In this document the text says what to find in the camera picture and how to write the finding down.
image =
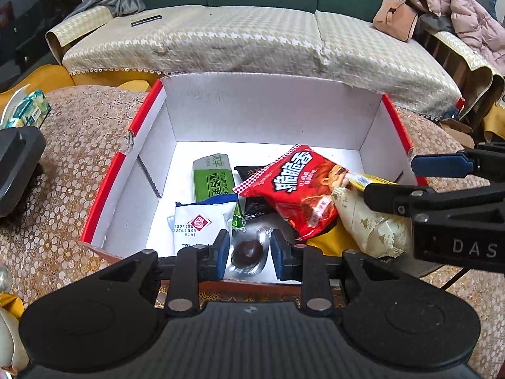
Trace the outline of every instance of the small cardboard box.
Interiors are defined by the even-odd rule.
[[[82,234],[112,261],[144,248],[176,254],[167,217],[175,202],[194,201],[192,164],[206,155],[228,154],[232,167],[266,165],[304,143],[352,171],[417,184],[410,140],[387,95],[331,80],[244,73],[162,78],[130,132],[130,150],[113,158]],[[259,282],[277,281],[271,257],[260,275]]]

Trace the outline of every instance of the beige wrapped snack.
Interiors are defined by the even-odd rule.
[[[372,211],[361,196],[347,188],[335,188],[331,197],[345,229],[364,253],[395,258],[411,249],[410,219]]]

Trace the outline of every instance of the dark brown ball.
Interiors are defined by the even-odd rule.
[[[237,268],[256,265],[263,257],[263,246],[257,240],[242,241],[231,254],[231,263]]]

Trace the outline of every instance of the sofa seat cushion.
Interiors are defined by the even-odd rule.
[[[316,12],[327,78],[385,92],[398,106],[440,118],[461,97],[437,60],[414,40],[396,40],[366,21]]]
[[[162,20],[131,27],[139,18]],[[72,47],[72,74],[242,71],[320,75],[321,38],[313,14],[271,7],[183,6],[114,18]]]

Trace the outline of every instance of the silver bolt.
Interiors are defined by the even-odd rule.
[[[413,220],[416,221],[416,222],[428,222],[428,219],[430,219],[430,217],[426,214],[417,214]]]
[[[324,298],[312,298],[307,301],[307,306],[313,311],[325,311],[331,308],[331,302]]]
[[[168,303],[168,307],[172,309],[175,312],[184,312],[193,306],[193,303],[189,299],[185,298],[177,298],[177,299],[172,299]]]

